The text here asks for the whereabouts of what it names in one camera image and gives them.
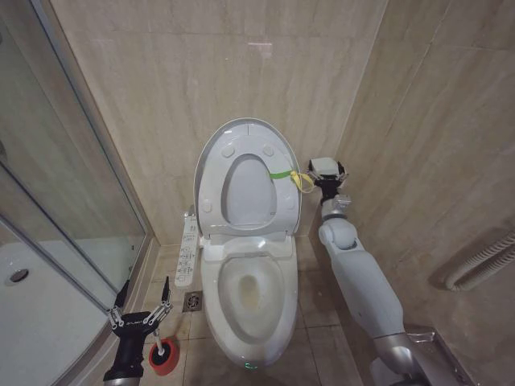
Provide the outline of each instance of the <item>white toilet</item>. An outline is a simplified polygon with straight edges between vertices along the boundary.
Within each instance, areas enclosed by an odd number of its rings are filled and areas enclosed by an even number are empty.
[[[270,177],[288,170],[299,166],[286,139],[253,118],[220,127],[196,168],[204,308],[222,350],[246,368],[277,360],[295,328],[301,196],[289,177]]]

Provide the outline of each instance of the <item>floor drain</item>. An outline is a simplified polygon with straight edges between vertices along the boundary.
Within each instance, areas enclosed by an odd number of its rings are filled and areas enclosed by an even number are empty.
[[[29,270],[28,269],[19,269],[12,275],[10,275],[9,280],[11,280],[13,283],[19,283],[20,281],[24,280],[29,276]]]
[[[202,310],[202,291],[186,292],[183,312]]]

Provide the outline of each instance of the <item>beige wall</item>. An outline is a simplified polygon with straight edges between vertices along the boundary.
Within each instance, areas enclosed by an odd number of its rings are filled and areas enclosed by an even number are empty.
[[[275,125],[302,167],[334,155],[385,1],[52,0],[162,244],[178,244],[204,143]],[[313,218],[306,199],[299,234]]]
[[[515,226],[515,3],[390,0],[344,131],[350,220],[405,307],[481,384],[515,382],[515,265],[449,266]]]

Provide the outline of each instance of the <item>bidet control panel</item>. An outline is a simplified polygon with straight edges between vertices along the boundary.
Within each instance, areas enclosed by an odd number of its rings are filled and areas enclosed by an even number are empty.
[[[179,260],[175,271],[175,286],[188,287],[193,282],[196,254],[199,245],[199,226],[196,216],[190,212],[184,216],[183,239],[180,245]]]

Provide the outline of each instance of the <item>tile floor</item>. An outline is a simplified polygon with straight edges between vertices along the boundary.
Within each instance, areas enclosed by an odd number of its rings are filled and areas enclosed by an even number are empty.
[[[152,310],[161,298],[163,281],[175,278],[179,246],[159,251],[144,310]],[[154,374],[148,364],[152,337],[147,338],[142,386],[150,385],[346,385],[362,386],[338,315],[307,237],[297,238],[299,266],[299,308],[295,332],[282,357],[267,368],[247,371],[234,365],[211,335],[203,311],[182,312],[185,292],[201,290],[200,270],[192,287],[171,288],[172,312],[160,327],[162,337],[174,335],[180,349],[179,364],[164,377]]]

